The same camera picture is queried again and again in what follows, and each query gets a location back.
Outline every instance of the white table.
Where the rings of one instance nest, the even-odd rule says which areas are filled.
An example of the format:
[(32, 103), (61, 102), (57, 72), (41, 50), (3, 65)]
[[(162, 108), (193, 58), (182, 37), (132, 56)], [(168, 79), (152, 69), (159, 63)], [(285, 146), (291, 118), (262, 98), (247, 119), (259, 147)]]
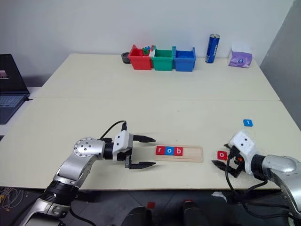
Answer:
[(250, 68), (197, 58), (193, 72), (134, 70), (119, 55), (71, 54), (37, 97), (103, 99), (279, 100), (255, 61)]
[[(33, 99), (36, 95), (37, 91), (40, 89), (40, 87), (27, 87), (30, 96), (29, 99)], [(31, 101), (25, 101), (21, 107), (16, 111), (16, 113), (9, 119), (9, 121), (5, 125), (0, 125), (0, 135), (4, 136), (9, 131), (9, 129), (12, 127), (12, 125), (15, 123), (17, 118), (21, 115), (21, 113), (24, 111), (24, 109), (31, 103)]]
[[(194, 72), (181, 73), (133, 70), (120, 56), (71, 54), (0, 142), (6, 172), (0, 186), (46, 188), (78, 139), (98, 138), (127, 120), (131, 133), (157, 140), (135, 144), (134, 162), (153, 161), (156, 144), (202, 146), (204, 162), (128, 170), (124, 162), (97, 161), (83, 189), (228, 189), (211, 159), (243, 119), (253, 120), (247, 129), (262, 154), (301, 159), (301, 132), (255, 61), (244, 69), (200, 58)], [(232, 182), (236, 188), (258, 183), (245, 173)]]
[[(97, 161), (83, 189), (228, 189), (224, 173), (211, 159), (244, 127), (245, 118), (253, 120), (254, 127), (248, 131), (263, 155), (301, 159), (301, 132), (279, 101), (138, 103), (37, 97), (0, 142), (0, 171), (6, 172), (0, 174), (0, 185), (45, 188), (77, 140), (99, 138), (114, 122), (127, 120), (128, 131), (150, 136), (157, 140), (155, 144), (202, 146), (204, 162), (158, 161), (154, 167), (129, 170), (124, 162)], [(108, 137), (118, 131), (120, 126)], [(154, 161), (155, 144), (135, 143), (133, 162)], [(236, 188), (259, 182), (245, 173), (231, 181)]]

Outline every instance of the blue can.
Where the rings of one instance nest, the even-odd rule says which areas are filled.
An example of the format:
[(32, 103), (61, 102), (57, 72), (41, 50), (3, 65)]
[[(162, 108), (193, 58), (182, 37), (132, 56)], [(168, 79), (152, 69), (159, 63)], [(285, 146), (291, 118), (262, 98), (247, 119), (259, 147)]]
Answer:
[(217, 51), (219, 41), (220, 41), (220, 36), (218, 34), (211, 34), (210, 35), (207, 55), (206, 55), (206, 58), (205, 58), (206, 63), (213, 63), (213, 61), (215, 59), (215, 54), (216, 54), (216, 51)]

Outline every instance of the laptop keyboard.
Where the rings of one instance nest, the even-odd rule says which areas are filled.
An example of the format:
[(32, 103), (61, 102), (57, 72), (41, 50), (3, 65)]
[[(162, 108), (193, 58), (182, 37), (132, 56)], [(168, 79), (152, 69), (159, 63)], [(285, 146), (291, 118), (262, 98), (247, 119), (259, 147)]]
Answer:
[(0, 108), (15, 107), (24, 96), (0, 96)]

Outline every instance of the red storage bin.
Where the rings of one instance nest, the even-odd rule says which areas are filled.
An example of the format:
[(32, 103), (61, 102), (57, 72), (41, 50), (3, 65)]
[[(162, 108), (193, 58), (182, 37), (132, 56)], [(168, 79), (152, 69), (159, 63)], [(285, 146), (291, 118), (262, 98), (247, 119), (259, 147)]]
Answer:
[(152, 60), (149, 54), (143, 55), (142, 48), (137, 48), (136, 45), (133, 45), (128, 58), (130, 59), (130, 62), (134, 69), (151, 70), (152, 68)]

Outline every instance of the laptop screen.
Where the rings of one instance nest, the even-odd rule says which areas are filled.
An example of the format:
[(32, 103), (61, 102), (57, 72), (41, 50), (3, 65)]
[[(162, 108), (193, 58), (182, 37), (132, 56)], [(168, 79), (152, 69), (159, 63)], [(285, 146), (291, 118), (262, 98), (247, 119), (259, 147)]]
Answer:
[(26, 92), (28, 90), (10, 54), (0, 54), (0, 92)]

